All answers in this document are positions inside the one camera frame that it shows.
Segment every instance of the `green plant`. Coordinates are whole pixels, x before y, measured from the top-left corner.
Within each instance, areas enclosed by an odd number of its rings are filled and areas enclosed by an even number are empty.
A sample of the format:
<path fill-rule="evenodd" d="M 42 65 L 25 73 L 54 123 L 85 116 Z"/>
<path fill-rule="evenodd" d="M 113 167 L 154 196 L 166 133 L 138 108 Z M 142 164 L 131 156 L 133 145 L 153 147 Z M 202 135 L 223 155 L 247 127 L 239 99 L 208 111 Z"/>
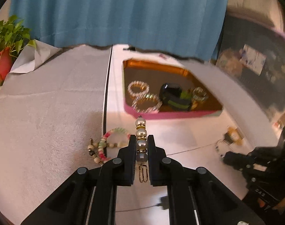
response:
<path fill-rule="evenodd" d="M 7 22 L 0 21 L 0 52 L 10 48 L 10 56 L 17 58 L 25 46 L 36 48 L 35 40 L 30 39 L 30 29 L 25 28 L 16 15 L 12 15 Z"/>

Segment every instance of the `beige wall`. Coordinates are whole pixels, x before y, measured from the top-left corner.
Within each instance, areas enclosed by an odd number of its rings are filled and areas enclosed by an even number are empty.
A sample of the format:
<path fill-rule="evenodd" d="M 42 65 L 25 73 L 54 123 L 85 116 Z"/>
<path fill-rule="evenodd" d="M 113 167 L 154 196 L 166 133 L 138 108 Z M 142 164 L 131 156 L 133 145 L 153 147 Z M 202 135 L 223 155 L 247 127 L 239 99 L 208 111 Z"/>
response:
<path fill-rule="evenodd" d="M 0 21 L 8 20 L 11 0 L 7 0 L 0 10 Z"/>

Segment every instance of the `blue curtain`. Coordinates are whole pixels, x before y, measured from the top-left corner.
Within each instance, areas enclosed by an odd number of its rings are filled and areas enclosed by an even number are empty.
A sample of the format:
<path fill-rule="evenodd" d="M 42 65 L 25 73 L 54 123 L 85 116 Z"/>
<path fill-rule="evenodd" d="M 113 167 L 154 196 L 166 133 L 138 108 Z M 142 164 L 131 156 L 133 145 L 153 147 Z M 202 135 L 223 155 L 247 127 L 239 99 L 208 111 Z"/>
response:
<path fill-rule="evenodd" d="M 227 0 L 12 0 L 31 36 L 56 47 L 130 44 L 208 60 Z"/>

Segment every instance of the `green stripe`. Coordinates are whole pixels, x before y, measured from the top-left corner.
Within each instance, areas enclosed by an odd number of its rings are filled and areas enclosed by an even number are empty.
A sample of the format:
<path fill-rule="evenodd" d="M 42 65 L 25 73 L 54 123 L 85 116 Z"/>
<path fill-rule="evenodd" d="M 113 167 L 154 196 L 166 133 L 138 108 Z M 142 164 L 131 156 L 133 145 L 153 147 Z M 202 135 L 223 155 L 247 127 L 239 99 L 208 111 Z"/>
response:
<path fill-rule="evenodd" d="M 170 104 L 170 105 L 172 105 L 172 106 L 174 106 L 174 107 L 181 108 L 181 109 L 187 109 L 187 108 L 189 108 L 189 105 L 181 105 L 181 104 L 178 104 L 178 103 L 173 102 L 173 101 L 171 101 L 171 100 L 169 100 L 167 103 Z"/>

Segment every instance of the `black stripe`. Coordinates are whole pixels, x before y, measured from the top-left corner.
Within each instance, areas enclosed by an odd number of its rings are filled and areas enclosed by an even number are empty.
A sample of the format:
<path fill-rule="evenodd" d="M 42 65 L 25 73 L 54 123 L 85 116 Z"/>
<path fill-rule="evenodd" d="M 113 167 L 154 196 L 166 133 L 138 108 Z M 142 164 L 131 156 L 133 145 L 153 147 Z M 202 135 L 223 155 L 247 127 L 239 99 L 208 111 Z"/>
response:
<path fill-rule="evenodd" d="M 110 64 L 111 64 L 111 57 L 112 57 L 112 48 L 113 48 L 113 45 L 111 45 L 111 51 L 110 51 L 110 57 L 109 57 L 109 64 L 108 64 L 108 70 L 107 70 L 105 99 L 104 99 L 104 109 L 103 109 L 103 111 L 104 111 L 103 135 L 107 133 L 107 131 L 106 131 L 107 95 L 108 95 L 108 83 L 109 83 Z M 107 156 L 107 148 L 104 148 L 104 154 L 105 154 L 105 156 Z"/>

